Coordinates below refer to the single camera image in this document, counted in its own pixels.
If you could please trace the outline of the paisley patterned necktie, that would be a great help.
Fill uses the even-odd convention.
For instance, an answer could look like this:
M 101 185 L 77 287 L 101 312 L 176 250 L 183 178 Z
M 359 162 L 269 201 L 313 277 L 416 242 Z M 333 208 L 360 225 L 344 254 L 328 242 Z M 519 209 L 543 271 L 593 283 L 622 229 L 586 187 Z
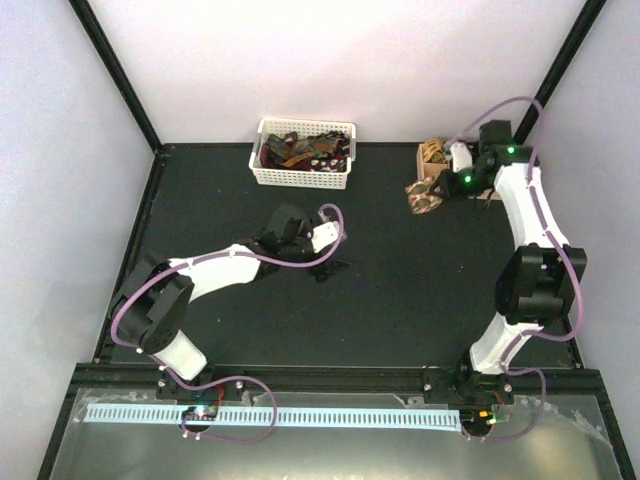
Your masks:
M 405 188 L 408 205 L 413 214 L 429 213 L 442 204 L 442 197 L 431 191 L 434 183 L 434 177 L 426 177 L 423 180 L 413 182 Z

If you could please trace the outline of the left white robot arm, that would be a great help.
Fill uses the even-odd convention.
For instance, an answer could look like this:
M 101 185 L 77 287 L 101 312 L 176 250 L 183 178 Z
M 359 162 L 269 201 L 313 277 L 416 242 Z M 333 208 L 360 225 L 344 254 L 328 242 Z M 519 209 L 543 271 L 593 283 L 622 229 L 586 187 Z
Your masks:
M 222 250 L 170 259 L 147 254 L 112 297 L 111 339 L 172 371 L 191 398 L 205 398 L 213 391 L 215 376 L 182 327 L 190 304 L 281 268 L 305 270 L 322 282 L 346 268 L 333 257 L 345 238 L 344 215 L 337 205 L 324 204 L 310 217 L 283 204 L 265 228 Z

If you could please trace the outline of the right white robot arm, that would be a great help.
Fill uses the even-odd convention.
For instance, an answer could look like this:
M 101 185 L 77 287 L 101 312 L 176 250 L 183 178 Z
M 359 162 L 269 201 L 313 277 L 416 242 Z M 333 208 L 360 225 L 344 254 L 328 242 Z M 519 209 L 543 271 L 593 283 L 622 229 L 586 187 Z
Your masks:
M 451 166 L 438 175 L 430 193 L 445 200 L 496 194 L 514 243 L 495 284 L 494 318 L 469 347 L 462 362 L 466 371 L 454 379 L 457 396 L 476 403 L 491 390 L 488 375 L 506 373 L 531 337 L 545 337 L 548 325 L 582 305 L 578 289 L 587 256 L 561 232 L 543 190 L 537 153 L 514 142 L 509 121 L 481 125 L 476 148 L 456 140 L 445 151 Z

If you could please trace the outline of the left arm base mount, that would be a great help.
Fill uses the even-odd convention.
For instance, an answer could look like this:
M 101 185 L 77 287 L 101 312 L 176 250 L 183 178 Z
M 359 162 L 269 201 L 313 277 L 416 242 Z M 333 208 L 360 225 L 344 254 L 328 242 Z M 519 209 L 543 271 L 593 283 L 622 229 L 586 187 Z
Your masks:
M 193 380 L 181 378 L 171 370 L 160 373 L 156 385 L 156 397 L 177 403 L 214 403 L 218 400 L 239 400 L 249 388 L 244 376 L 219 376 L 205 370 Z

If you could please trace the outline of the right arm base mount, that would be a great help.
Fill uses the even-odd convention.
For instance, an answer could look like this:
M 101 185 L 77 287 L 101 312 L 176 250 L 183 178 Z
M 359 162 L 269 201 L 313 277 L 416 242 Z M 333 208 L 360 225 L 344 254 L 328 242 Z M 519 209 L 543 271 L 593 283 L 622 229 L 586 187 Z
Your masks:
M 422 383 L 426 403 L 447 404 L 454 408 L 513 403 L 513 394 L 506 390 L 505 375 L 426 369 Z

